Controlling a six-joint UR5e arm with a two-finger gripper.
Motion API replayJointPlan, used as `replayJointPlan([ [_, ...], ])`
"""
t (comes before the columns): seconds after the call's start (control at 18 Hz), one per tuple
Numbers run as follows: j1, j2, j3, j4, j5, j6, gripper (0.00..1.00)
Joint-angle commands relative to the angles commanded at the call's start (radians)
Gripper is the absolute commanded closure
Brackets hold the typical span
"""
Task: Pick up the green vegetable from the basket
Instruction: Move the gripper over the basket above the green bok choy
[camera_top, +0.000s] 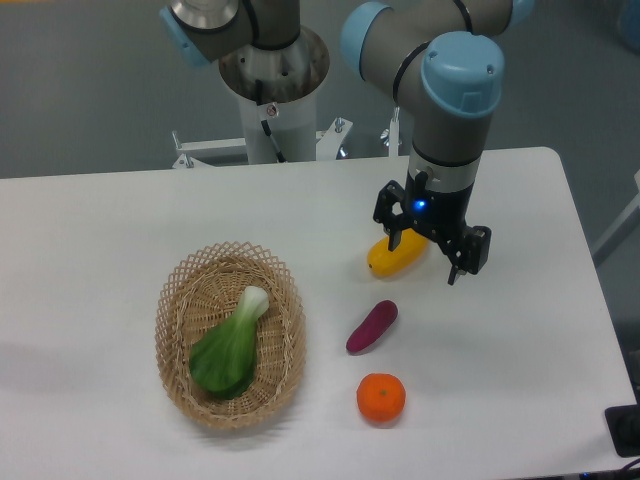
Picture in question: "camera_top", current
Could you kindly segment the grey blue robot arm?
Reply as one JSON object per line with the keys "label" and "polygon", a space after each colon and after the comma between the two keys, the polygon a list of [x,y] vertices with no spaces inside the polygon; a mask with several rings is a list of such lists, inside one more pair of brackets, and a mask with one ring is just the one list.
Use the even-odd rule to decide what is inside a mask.
{"label": "grey blue robot arm", "polygon": [[[504,56],[494,37],[532,9],[530,1],[422,1],[398,11],[369,1],[340,32],[345,63],[414,120],[406,180],[380,190],[373,218],[390,250],[408,231],[437,244],[451,280],[477,274],[488,259],[490,229],[465,215],[502,96]],[[316,157],[315,118],[296,104],[315,96],[330,59],[300,12],[297,1],[171,1],[159,13],[186,61],[217,63],[249,106],[245,140],[255,164]]]}

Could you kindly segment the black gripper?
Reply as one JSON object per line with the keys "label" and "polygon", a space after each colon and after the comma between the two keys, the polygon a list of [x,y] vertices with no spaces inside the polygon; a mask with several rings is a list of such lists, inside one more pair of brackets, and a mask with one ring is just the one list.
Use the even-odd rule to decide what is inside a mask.
{"label": "black gripper", "polygon": [[407,175],[405,187],[390,180],[378,193],[373,220],[388,236],[388,250],[395,251],[402,233],[411,229],[436,243],[448,257],[447,283],[460,276],[477,275],[488,260],[492,230],[466,226],[466,212],[474,184],[456,192],[437,192],[417,184]]}

